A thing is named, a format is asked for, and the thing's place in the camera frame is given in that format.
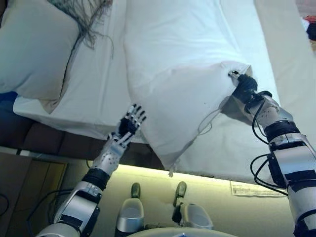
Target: white sheet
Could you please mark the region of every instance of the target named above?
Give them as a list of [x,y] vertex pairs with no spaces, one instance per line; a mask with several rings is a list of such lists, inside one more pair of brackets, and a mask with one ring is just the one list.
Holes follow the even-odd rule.
[[113,2],[94,28],[95,50],[80,45],[70,71],[69,87],[60,104],[48,114],[38,100],[19,97],[14,112],[51,127],[75,134],[105,139],[130,105],[126,82],[123,33],[126,1]]
[[[279,101],[264,35],[253,0],[221,0],[224,15],[243,56],[252,66],[258,90],[268,90]],[[176,170],[216,178],[253,182],[249,165],[258,155],[267,153],[268,146],[241,121],[219,114],[212,129],[197,137],[180,157]]]

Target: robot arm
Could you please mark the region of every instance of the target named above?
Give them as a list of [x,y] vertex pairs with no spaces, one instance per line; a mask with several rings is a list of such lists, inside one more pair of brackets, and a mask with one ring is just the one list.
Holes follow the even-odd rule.
[[116,131],[109,134],[107,143],[87,174],[59,207],[54,224],[42,230],[37,237],[87,237],[92,233],[100,212],[98,203],[106,184],[145,119],[141,106],[133,105],[129,109]]
[[256,93],[257,83],[247,75],[231,71],[238,80],[233,93],[243,113],[264,129],[270,154],[273,181],[287,189],[296,237],[316,236],[316,152],[296,127],[293,117],[282,109],[272,95]]

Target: pillowcase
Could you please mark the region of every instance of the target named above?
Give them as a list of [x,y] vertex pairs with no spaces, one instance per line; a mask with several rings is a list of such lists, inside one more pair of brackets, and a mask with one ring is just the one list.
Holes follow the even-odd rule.
[[0,93],[58,100],[79,35],[75,20],[43,0],[11,0],[0,28]]
[[132,101],[143,105],[142,131],[170,168],[245,72],[218,0],[127,2],[125,52]]

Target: robot finger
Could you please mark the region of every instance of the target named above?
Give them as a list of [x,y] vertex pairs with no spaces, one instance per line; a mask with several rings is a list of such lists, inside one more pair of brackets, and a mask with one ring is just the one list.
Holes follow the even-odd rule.
[[128,119],[129,116],[131,115],[131,113],[133,113],[133,111],[135,110],[136,106],[137,106],[136,104],[133,104],[133,105],[129,108],[129,110],[127,111],[127,113],[126,113],[126,115],[125,115],[125,118],[126,118],[126,119]]
[[134,137],[133,135],[129,136],[129,138],[128,138],[127,140],[125,140],[125,141],[122,143],[122,145],[123,145],[124,147],[126,147],[126,146],[132,141],[133,137]]
[[142,115],[144,115],[144,113],[145,113],[145,110],[143,110],[141,113],[139,113],[138,116],[137,116],[137,118],[140,119],[140,117],[141,117]]
[[130,132],[126,133],[119,141],[119,144],[123,144],[125,142],[125,140],[129,139],[129,137],[132,136],[132,134]]

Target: mattress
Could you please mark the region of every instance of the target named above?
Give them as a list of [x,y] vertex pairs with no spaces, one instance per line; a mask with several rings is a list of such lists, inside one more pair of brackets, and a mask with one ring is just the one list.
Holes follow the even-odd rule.
[[94,23],[94,30],[103,36],[97,36],[94,50],[80,44],[68,89],[51,114],[38,100],[23,97],[16,99],[14,112],[59,130],[105,139],[131,104],[123,50],[125,4],[114,1]]

